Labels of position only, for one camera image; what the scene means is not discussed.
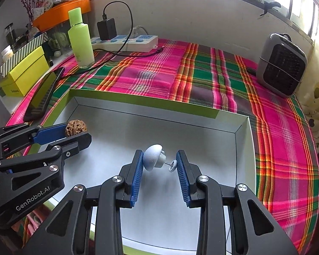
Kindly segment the yellow shoe box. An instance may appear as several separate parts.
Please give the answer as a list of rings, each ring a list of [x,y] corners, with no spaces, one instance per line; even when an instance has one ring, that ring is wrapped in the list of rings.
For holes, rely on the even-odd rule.
[[[6,96],[24,97],[48,70],[44,50],[39,46],[0,81],[0,87]]]

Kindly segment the black window hook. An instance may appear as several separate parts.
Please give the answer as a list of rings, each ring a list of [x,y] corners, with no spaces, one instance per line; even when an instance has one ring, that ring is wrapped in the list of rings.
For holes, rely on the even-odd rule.
[[[265,14],[268,13],[268,11],[270,9],[273,9],[274,7],[278,7],[278,8],[281,8],[281,4],[279,2],[276,2],[276,1],[272,1],[272,2],[267,2],[265,1],[264,2],[264,12],[263,14],[261,14],[260,16],[264,16]]]

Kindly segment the green lotion bottle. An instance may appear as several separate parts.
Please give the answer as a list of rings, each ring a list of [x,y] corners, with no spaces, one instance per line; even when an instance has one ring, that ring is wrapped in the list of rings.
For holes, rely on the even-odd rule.
[[[68,16],[68,37],[76,62],[80,68],[88,68],[95,62],[88,25],[83,23],[80,7],[69,10]]]

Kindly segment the green cardboard box tray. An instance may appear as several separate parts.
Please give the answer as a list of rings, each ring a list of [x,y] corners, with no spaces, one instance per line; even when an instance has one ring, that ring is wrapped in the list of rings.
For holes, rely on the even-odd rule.
[[[78,90],[53,105],[42,125],[76,119],[86,123],[91,144],[65,161],[65,187],[51,203],[57,204],[76,184],[101,185],[142,150],[145,169],[137,202],[121,211],[127,254],[195,254],[200,210],[188,208],[182,198],[179,150],[202,174],[220,184],[256,188],[248,116],[168,100]]]

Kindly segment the heart pattern curtain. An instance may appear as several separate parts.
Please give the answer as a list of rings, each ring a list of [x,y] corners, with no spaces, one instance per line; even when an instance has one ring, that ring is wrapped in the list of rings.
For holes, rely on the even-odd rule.
[[[319,71],[307,67],[297,98],[311,128],[316,150],[319,153]]]

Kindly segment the white power strip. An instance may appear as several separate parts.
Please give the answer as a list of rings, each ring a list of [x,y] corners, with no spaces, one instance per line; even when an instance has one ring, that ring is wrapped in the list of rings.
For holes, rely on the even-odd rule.
[[[123,52],[150,52],[158,47],[158,36],[139,35],[127,38],[127,35],[118,35],[111,40],[101,40],[99,37],[91,38],[94,50],[118,51],[121,47]]]

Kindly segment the striped grey white box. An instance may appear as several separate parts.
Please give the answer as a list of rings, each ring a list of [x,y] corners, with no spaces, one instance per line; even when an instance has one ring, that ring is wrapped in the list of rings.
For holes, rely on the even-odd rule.
[[[38,37],[32,39],[22,48],[20,48],[16,53],[14,53],[0,68],[0,73],[3,78],[5,78],[8,73],[25,57],[36,50],[38,47],[42,46],[48,41],[49,37],[46,32],[42,33]]]

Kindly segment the black smartphone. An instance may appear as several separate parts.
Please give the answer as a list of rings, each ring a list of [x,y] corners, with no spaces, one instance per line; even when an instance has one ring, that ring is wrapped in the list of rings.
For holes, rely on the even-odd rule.
[[[60,67],[44,76],[27,106],[23,116],[25,123],[40,120],[44,116],[52,94],[64,71],[65,68]]]

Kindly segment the brown walnut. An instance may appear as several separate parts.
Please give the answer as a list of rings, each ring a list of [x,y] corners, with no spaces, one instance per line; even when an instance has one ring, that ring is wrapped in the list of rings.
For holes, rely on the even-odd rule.
[[[83,132],[87,132],[87,125],[82,120],[71,120],[67,123],[65,128],[66,137],[71,137]]]

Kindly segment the white knob earpiece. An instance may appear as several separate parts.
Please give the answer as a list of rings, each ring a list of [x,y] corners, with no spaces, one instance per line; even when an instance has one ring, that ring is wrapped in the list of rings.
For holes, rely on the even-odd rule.
[[[172,173],[177,168],[177,160],[171,163],[166,162],[167,156],[163,147],[159,144],[152,145],[146,149],[143,154],[143,166],[147,171],[152,171],[154,168],[162,168],[163,165],[169,166],[169,171]]]

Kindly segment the black power adapter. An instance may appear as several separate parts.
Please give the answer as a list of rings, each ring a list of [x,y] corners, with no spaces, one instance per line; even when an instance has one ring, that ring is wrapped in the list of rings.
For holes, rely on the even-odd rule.
[[[97,28],[101,40],[111,40],[117,36],[114,18],[99,21],[97,23]]]

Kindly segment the plaid pink green blanket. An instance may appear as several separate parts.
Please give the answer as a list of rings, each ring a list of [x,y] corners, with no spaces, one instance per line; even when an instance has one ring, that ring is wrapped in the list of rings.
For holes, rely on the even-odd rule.
[[[80,90],[134,94],[186,102],[249,117],[256,161],[256,194],[299,254],[307,254],[319,214],[319,163],[310,126],[296,97],[280,98],[252,75],[249,59],[183,41],[159,41],[143,58],[95,53],[95,69],[81,74],[74,57],[62,62],[65,79],[42,125]]]

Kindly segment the orange tray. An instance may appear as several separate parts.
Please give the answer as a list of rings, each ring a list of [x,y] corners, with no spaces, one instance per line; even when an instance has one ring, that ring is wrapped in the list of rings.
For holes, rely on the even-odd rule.
[[[91,11],[90,0],[72,0],[60,3],[49,9],[33,21],[33,26],[40,32],[48,31],[57,25],[68,21],[68,12],[77,7],[81,8],[82,13]]]

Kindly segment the grey small space heater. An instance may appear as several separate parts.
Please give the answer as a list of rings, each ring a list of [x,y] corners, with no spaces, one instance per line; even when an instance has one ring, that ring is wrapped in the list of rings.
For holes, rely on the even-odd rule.
[[[288,34],[272,33],[264,44],[256,77],[268,90],[288,98],[299,86],[307,63],[306,54]]]

